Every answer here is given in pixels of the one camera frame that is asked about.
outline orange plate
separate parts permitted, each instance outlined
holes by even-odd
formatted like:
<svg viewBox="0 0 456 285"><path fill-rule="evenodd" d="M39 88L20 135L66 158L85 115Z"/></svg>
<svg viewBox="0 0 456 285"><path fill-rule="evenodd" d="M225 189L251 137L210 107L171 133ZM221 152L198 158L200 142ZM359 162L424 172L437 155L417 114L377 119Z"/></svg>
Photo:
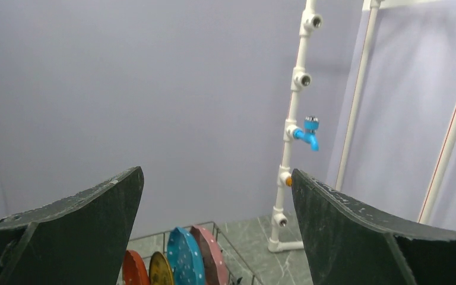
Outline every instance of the orange plate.
<svg viewBox="0 0 456 285"><path fill-rule="evenodd" d="M123 280L126 285L150 285L146 265L135 251L126 251L123 258Z"/></svg>

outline white pvc pipe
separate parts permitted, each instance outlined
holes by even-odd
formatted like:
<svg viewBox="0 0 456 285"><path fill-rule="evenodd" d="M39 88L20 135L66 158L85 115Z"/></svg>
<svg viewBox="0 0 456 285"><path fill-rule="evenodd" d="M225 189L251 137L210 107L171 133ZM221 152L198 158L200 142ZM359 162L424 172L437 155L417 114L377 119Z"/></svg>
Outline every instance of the white pvc pipe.
<svg viewBox="0 0 456 285"><path fill-rule="evenodd" d="M316 0L307 0L305 4L305 9L303 10L302 20L300 24L300 44L298 47L298 54L296 58L296 66L293 69L293 78L292 78L292 93L291 99L289 102L289 111L287 113L286 123L284 125L284 147L282 161L279 165L279 172L277 176L277 197L275 199L275 206L272 213L272 232L268 240L268 250L271 252L287 251L292 249L303 249L303 242L280 242L279 241L279 231L280 228L285 226L287 223L287 218L283 214L284 206L284 193L288 186L284 182L286 178L290 177L290 158L291 158L291 143L292 138L286 135L288 127L296 126L296 113L299 103L299 93L302 90L302 87L299 87L295 82L295 76L297 74L305 73L305 61L306 53L308 47L308 39L311 34L311 30L317 29L320 24L322 24L322 18L320 15L315 14L315 4ZM318 19L319 24L316 27L313 27L313 19Z"/></svg>
<svg viewBox="0 0 456 285"><path fill-rule="evenodd" d="M441 183L443 182L443 176L445 171L448 167L448 162L450 161L450 156L454 149L454 145L456 142L456 104L454 113L452 114L452 118L450 120L450 124L448 125L448 130L446 132L445 140L441 147L441 151L439 153L438 161L436 162L436 167L434 169L433 175L429 182L429 186L427 188L427 195L422 205L422 209L420 211L419 216L419 223L428 224L429 219L432 214L432 210L434 208L436 199L439 194L439 190L441 188Z"/></svg>
<svg viewBox="0 0 456 285"><path fill-rule="evenodd" d="M352 107L350 109L349 122L347 124L347 133L345 134L345 142L343 143L343 151L341 153L340 167L338 169L338 176L335 189L341 191L343 186L343 179L345 169L347 166L347 159L349 157L350 145L354 136L354 128L356 126L357 113L359 111L359 102L361 93L365 83L366 68L368 67L368 58L373 43L373 34L375 31L376 16L380 8L381 0L372 0L370 4L370 14L368 19L368 26L366 28L366 37L361 53L361 60L359 63L359 71L357 73L356 87L354 89L354 97L352 98Z"/></svg>

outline water tap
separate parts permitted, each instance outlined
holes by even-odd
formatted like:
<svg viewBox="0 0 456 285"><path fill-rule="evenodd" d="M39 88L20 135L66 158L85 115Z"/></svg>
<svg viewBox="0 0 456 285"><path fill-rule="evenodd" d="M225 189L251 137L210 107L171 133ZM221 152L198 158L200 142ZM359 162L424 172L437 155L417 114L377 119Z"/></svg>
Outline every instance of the water tap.
<svg viewBox="0 0 456 285"><path fill-rule="evenodd" d="M305 118L303 123L303 129L296 129L294 131L294 138L297 140L302 140L307 144L310 144L310 148L313 151L319 150L319 142L315 136L315 131L319 128L319 119L314 116L308 116Z"/></svg>

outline dish rack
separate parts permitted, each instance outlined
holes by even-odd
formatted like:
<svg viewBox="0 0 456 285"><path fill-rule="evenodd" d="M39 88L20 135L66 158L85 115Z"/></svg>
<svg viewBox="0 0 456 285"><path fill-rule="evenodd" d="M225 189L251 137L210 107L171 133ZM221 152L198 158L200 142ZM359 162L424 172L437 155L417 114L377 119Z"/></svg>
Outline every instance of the dish rack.
<svg viewBox="0 0 456 285"><path fill-rule="evenodd" d="M244 260L239 251L233 246L232 242L228 240L228 237L223 233L223 231L220 230L219 226L215 222L208 221L196 225L208 229L216 238L219 247L223 251L224 263L229 273L229 281L227 285L232 285L234 283L240 285L265 285L261 281L261 279L256 275L251 266L249 266L249 264ZM192 226L186 226L183 228L189 231L191 227ZM169 235L171 231L172 230L167 230L165 232L154 233L152 235L139 237L136 239L132 239L131 242L135 240L154 239L155 243L161 243L159 249L156 248L154 251L160 250L162 253L166 254L167 241L169 240ZM149 252L145 255L142 255L142 259L144 260L144 263L146 264L147 268L149 268L149 262L153 252ZM118 278L117 285L124 285L122 276Z"/></svg>

